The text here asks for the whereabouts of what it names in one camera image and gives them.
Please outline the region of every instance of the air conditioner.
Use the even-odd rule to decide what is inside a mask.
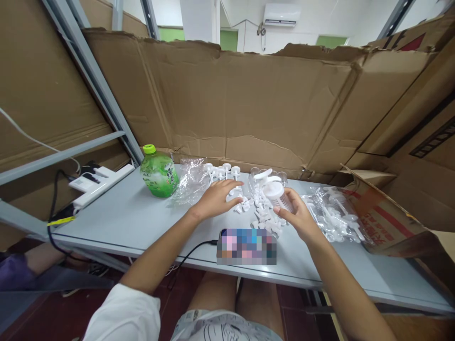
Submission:
[[[264,25],[294,27],[300,11],[300,5],[268,3],[265,5]]]

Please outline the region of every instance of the plastic bag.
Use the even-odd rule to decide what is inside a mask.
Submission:
[[[171,197],[170,207],[194,205],[209,188],[209,176],[204,171],[206,158],[181,159],[180,183]]]
[[[310,187],[302,200],[329,242],[374,244],[343,192],[333,186]]]

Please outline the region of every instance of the white wall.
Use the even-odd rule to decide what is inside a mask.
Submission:
[[[158,26],[183,26],[180,0],[152,0],[152,5]],[[123,10],[135,16],[144,24],[146,23],[139,0],[123,0]]]
[[[180,0],[185,40],[219,44],[219,0]]]
[[[244,22],[239,30],[237,50],[270,54],[284,48],[287,43],[314,45],[319,35],[352,37],[361,20],[362,13],[371,0],[221,0],[232,25],[249,19],[260,24],[264,19],[268,2],[296,3],[301,5],[301,16],[294,28],[265,26],[267,33],[265,51],[256,34],[257,27]]]
[[[396,32],[413,27],[419,22],[437,17],[450,0],[415,0]]]
[[[398,0],[373,0],[369,3],[356,33],[349,40],[352,46],[363,46],[376,40],[392,14]]]

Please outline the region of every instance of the yellow tag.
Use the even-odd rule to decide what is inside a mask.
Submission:
[[[59,220],[55,220],[53,222],[50,222],[47,224],[47,226],[51,226],[51,225],[59,225],[59,224],[63,224],[63,223],[67,223],[69,221],[72,221],[76,219],[75,216],[71,216],[71,217],[68,217],[68,218],[63,218],[63,219],[59,219]]]

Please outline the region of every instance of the table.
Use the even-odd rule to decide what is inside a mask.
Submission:
[[[248,174],[239,180],[246,183]],[[307,194],[310,187],[322,185],[289,180],[289,187]],[[59,227],[54,239],[86,250],[138,257],[177,222],[188,207],[169,207],[171,199],[153,197],[136,169],[106,192],[74,221]],[[223,228],[250,228],[254,210],[238,214],[229,211],[204,221],[177,258],[183,257],[201,241],[218,239]],[[334,243],[355,279],[376,302],[389,303],[431,313],[453,313],[448,301],[406,260],[369,254],[357,243]],[[306,289],[322,287],[319,274],[305,243],[291,225],[284,227],[277,241],[276,265],[217,265],[216,246],[199,247],[186,266],[260,279]]]

